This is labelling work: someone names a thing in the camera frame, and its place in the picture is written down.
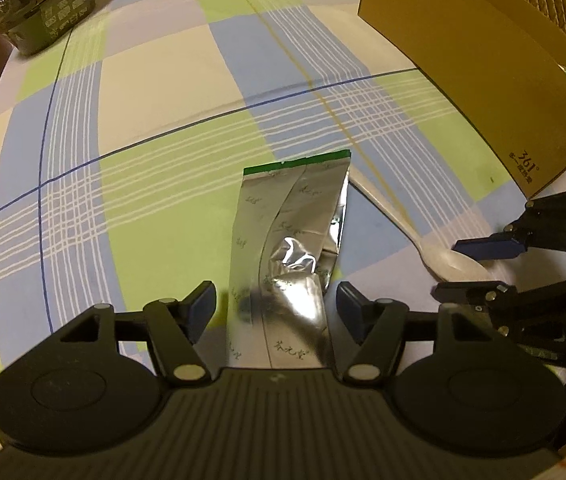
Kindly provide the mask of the checkered tablecloth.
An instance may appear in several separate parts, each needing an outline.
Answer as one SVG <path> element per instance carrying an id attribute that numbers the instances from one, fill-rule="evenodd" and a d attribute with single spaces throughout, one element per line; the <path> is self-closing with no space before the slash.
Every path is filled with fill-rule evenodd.
<path id="1" fill-rule="evenodd" d="M 228 287 L 245 167 L 345 148 L 436 243 L 522 193 L 358 0 L 113 0 L 0 81 L 0 370 L 96 302 Z"/>

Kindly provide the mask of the open cardboard box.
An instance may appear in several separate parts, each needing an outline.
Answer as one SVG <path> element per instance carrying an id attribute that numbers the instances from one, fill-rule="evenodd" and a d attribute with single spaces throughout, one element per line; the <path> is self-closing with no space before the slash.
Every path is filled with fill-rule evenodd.
<path id="1" fill-rule="evenodd" d="M 526 0 L 360 0 L 526 197 L 566 170 L 566 34 Z"/>

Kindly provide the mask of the white plastic spoon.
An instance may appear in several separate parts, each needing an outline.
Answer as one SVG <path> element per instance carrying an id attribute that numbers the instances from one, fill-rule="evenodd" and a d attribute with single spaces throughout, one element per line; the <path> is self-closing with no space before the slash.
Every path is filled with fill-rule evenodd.
<path id="1" fill-rule="evenodd" d="M 405 216 L 391 205 L 378 188 L 356 167 L 349 169 L 349 182 L 362 193 L 412 243 L 426 269 L 440 282 L 488 282 L 492 274 L 479 262 L 449 248 L 427 243 Z"/>

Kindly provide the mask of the silver foil tea pouch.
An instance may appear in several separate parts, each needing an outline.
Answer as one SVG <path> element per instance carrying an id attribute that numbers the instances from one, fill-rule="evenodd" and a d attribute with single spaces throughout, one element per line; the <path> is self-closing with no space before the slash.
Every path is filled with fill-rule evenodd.
<path id="1" fill-rule="evenodd" d="M 244 170 L 232 229 L 230 366 L 333 365 L 324 295 L 341 250 L 350 162 L 341 150 Z"/>

